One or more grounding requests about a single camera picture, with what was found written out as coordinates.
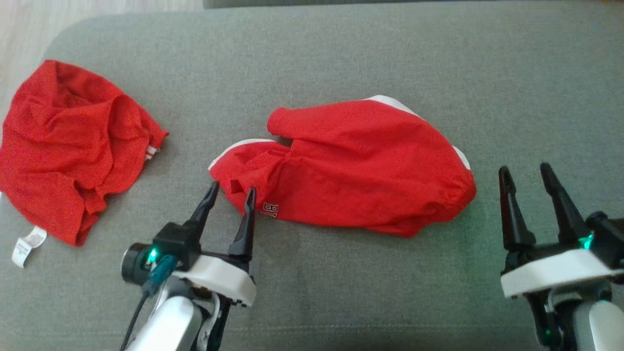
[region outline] red garment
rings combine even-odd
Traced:
[[[453,219],[476,194],[461,151],[389,97],[281,107],[267,128],[292,145],[241,142],[210,168],[241,212],[256,187],[258,211],[277,219],[411,237]]]
[[[80,246],[104,197],[127,190],[167,134],[103,77],[45,61],[4,121],[0,189],[28,221]]]

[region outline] clothing tag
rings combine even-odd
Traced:
[[[47,232],[39,227],[33,228],[30,234],[24,238],[17,238],[15,249],[13,249],[13,262],[24,268],[24,262],[33,249],[41,246],[47,238]]]
[[[154,146],[149,145],[145,151],[145,159],[151,160],[154,154],[158,151],[160,151],[160,149],[156,149]]]

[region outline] white stripe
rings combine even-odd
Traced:
[[[208,170],[210,170],[217,163],[217,161],[219,161],[219,159],[221,159],[221,157],[223,157],[225,154],[227,154],[228,151],[234,149],[235,147],[239,147],[239,146],[245,145],[245,144],[253,144],[255,142],[276,142],[276,141],[271,140],[271,139],[245,139],[245,140],[239,141],[236,144],[234,144],[234,145],[228,147],[227,149],[225,149],[219,156],[217,156],[217,158],[214,159],[212,161],[212,163],[210,163],[210,166],[208,166]]]
[[[407,113],[411,113],[414,116],[421,118],[419,115],[416,114],[416,112],[410,110],[407,106],[405,106],[404,104],[401,104],[397,99],[395,99],[393,97],[389,97],[389,96],[385,96],[385,95],[375,95],[375,96],[371,96],[368,99],[364,99],[364,100],[372,100],[372,101],[381,102],[384,105],[392,106],[395,109],[399,109],[401,111],[404,111],[404,112],[407,112]]]
[[[401,111],[404,111],[404,112],[407,112],[407,113],[411,113],[414,116],[422,119],[422,117],[417,115],[416,112],[410,110],[407,106],[405,106],[404,104],[401,104],[397,99],[395,99],[393,97],[389,97],[389,96],[385,96],[385,95],[375,95],[375,96],[371,96],[368,99],[364,99],[364,100],[377,101],[377,102],[380,102],[380,103],[382,103],[384,105],[392,106],[395,109],[399,109]],[[468,159],[466,158],[466,155],[460,149],[458,149],[456,146],[453,146],[453,149],[455,149],[455,152],[457,153],[459,158],[462,160],[462,163],[464,164],[464,167],[466,167],[467,169],[470,169],[470,163],[468,163]]]

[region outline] couch cushion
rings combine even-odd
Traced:
[[[259,218],[258,297],[232,308],[223,350],[539,349],[528,304],[500,288],[497,171],[512,169],[540,241],[557,233],[542,160],[583,215],[624,217],[623,15],[622,4],[445,2],[133,14],[70,27],[46,58],[108,78],[171,135],[136,184],[110,197],[83,247],[50,238],[25,269],[9,258],[31,226],[2,197],[0,349],[117,349],[140,298],[121,279],[122,255],[190,215],[211,160],[236,141],[269,138],[278,106],[376,94],[466,154],[477,197],[413,239]],[[203,247],[226,250],[239,220],[219,198]],[[622,305],[621,290],[615,298]]]

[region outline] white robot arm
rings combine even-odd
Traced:
[[[611,283],[624,283],[624,221],[595,212],[583,220],[557,176],[540,166],[559,226],[556,244],[535,245],[506,167],[499,171],[503,244],[500,283],[508,298],[531,306],[539,343],[560,351],[624,350],[624,312]]]
[[[122,277],[141,286],[144,297],[121,350],[216,351],[221,346],[230,306],[253,305],[256,285],[249,275],[249,263],[256,190],[249,191],[245,216],[228,253],[216,254],[202,252],[199,238],[218,188],[214,182],[184,225],[170,222],[152,244],[135,243],[124,254]],[[156,292],[158,299],[147,323],[128,345],[138,311]]]

